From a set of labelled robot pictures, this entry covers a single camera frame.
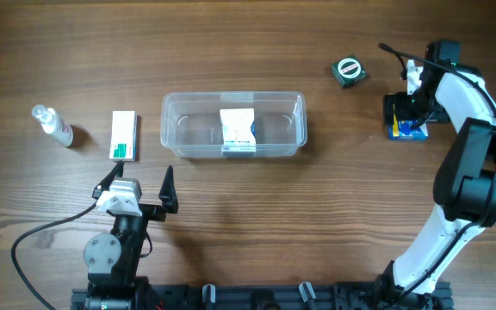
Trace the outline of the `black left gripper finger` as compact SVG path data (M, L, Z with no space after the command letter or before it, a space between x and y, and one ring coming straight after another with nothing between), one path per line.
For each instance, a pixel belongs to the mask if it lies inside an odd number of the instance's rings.
M110 173L103 178L103 180L97 184L93 189L92 197L99 198L104 191L108 191L111 183L117 178L123 176L124 162L118 161Z
M168 166L164 181L158 193L158 198L162 202L163 207L177 207L178 198L174 184L174 170L171 165Z

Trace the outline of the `blue yellow VapoDrops box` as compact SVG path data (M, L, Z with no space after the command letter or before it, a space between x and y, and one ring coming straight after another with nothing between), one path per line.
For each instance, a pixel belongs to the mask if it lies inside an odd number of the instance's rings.
M398 121L393 117L393 124L387 126L388 138L390 140L427 140L428 130L425 124L412 128L414 121Z

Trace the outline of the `white green box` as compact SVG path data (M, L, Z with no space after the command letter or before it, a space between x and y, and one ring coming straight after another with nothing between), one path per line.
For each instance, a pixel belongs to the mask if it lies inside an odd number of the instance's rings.
M137 158L137 115L134 111L112 114L109 158L114 161L135 161Z

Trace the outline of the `green round-label box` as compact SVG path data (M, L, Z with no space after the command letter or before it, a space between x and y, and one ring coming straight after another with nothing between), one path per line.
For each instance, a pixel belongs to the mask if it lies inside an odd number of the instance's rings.
M355 55L350 55L331 65L332 75L342 89L347 89L363 81L367 75L365 68Z

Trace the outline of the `white medicine box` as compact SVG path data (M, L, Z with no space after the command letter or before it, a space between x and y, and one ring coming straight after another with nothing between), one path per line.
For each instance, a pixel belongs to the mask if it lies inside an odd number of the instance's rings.
M255 112L253 108L220 110L224 157L251 157L256 152Z

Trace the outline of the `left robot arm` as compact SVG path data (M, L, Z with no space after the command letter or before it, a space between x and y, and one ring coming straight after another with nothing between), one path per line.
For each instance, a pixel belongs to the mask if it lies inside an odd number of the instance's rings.
M159 205L140 201L138 180L123 176L119 161L94 188L92 197L98 210L114 217L110 232L97 234L84 248L88 267L88 288L75 292L72 309L164 309L165 305L145 276L138 276L143 244L150 240L147 227L151 221L164 222L167 214L178 212L174 170L165 172L158 198Z

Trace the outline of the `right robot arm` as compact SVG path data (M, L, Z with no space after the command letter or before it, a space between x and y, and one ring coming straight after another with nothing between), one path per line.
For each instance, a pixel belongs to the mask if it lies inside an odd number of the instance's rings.
M405 92L384 97L386 123L449 122L456 130L435 176L429 219L374 284L375 305L422 308L463 247L496 223L496 103L481 71L461 63L457 41L433 41L424 57L378 46L400 61L407 82Z

